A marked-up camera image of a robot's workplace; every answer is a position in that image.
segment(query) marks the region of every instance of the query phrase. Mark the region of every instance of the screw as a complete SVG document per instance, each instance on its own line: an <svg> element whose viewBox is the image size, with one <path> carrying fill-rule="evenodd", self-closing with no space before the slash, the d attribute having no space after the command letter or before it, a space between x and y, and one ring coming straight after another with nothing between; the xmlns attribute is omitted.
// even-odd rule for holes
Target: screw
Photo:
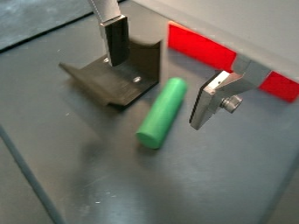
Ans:
<svg viewBox="0 0 299 224"><path fill-rule="evenodd" d="M241 98L239 98L236 95L232 95L221 101L220 107L224 108L232 114L237 109L241 101Z"/></svg>
<svg viewBox="0 0 299 224"><path fill-rule="evenodd" d="M136 76L134 78L133 78L133 82L139 82L141 80L141 77L140 76Z"/></svg>

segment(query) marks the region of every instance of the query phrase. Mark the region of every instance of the black metal bracket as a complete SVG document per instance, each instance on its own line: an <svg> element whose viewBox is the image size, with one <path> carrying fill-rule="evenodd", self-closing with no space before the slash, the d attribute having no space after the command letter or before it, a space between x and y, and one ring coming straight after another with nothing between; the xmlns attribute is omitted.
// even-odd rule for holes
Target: black metal bracket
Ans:
<svg viewBox="0 0 299 224"><path fill-rule="evenodd" d="M161 41L144 45L130 40L128 60L118 66L102 56L81 69L64 63L60 67L101 105L126 106L159 82L160 49Z"/></svg>

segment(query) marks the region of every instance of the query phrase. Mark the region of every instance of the red strip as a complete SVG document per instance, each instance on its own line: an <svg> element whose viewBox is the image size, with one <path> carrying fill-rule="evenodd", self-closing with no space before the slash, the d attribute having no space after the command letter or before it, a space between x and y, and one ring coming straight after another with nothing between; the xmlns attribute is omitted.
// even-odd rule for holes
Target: red strip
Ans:
<svg viewBox="0 0 299 224"><path fill-rule="evenodd" d="M232 72L236 53L173 22L168 24L168 47L211 67ZM293 102L299 95L299 83L276 72L268 75L259 88L287 102Z"/></svg>

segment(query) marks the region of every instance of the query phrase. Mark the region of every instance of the gray table surface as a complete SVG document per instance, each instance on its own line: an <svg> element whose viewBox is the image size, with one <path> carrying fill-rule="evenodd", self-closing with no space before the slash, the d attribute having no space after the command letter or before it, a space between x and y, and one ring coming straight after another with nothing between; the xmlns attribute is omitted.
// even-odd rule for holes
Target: gray table surface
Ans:
<svg viewBox="0 0 299 224"><path fill-rule="evenodd" d="M167 19L130 2L121 10L134 38L164 37ZM299 103L249 91L233 115L220 111L193 130L192 104L213 69L164 49L160 85L118 112L57 67L102 54L88 17L0 57L0 121L62 222L265 222L297 157ZM189 90L163 148L148 150L134 131L173 76Z"/></svg>
<svg viewBox="0 0 299 224"><path fill-rule="evenodd" d="M52 224L6 148L2 133L0 127L0 223Z"/></svg>

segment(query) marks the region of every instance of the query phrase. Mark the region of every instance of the green foam block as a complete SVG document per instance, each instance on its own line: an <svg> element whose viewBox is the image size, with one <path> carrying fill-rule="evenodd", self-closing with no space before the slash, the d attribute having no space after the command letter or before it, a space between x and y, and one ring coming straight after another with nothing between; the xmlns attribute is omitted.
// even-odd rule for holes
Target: green foam block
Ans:
<svg viewBox="0 0 299 224"><path fill-rule="evenodd" d="M145 147L157 149L163 145L185 92L185 81L180 78L171 78L134 133L139 142Z"/></svg>

